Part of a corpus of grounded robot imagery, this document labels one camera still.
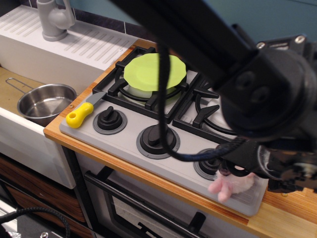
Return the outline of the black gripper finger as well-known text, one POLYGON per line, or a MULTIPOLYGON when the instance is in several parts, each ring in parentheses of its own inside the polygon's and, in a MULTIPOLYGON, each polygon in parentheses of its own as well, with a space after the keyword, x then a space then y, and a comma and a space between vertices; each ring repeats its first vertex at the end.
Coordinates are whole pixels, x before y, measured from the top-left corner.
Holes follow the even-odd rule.
POLYGON ((219 172, 224 176, 234 175, 236 177, 246 177, 250 172, 244 168, 238 169, 236 165, 228 160, 221 159, 219 172))

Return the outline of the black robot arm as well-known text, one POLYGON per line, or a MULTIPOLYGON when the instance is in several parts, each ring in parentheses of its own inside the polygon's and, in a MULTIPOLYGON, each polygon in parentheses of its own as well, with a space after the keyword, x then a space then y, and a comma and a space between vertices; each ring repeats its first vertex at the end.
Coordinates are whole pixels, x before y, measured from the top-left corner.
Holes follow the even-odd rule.
POLYGON ((254 172, 269 190, 317 187, 317 69, 310 44, 303 53, 259 50, 238 25, 229 26, 204 0, 116 0, 114 4, 157 37, 159 137, 183 162, 223 157, 238 176, 254 172), (170 79, 169 50, 201 72, 221 96, 223 116, 238 134, 205 154, 180 154, 166 139, 163 117, 170 79))

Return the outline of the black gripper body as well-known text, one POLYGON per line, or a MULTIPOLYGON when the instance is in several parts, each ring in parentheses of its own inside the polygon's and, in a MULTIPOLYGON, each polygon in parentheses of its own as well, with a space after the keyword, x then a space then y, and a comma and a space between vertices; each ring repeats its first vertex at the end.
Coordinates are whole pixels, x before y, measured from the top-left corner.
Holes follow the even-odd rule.
POLYGON ((317 147, 307 140, 255 142, 237 137, 216 149, 219 159, 267 179, 270 192, 317 190, 317 147))

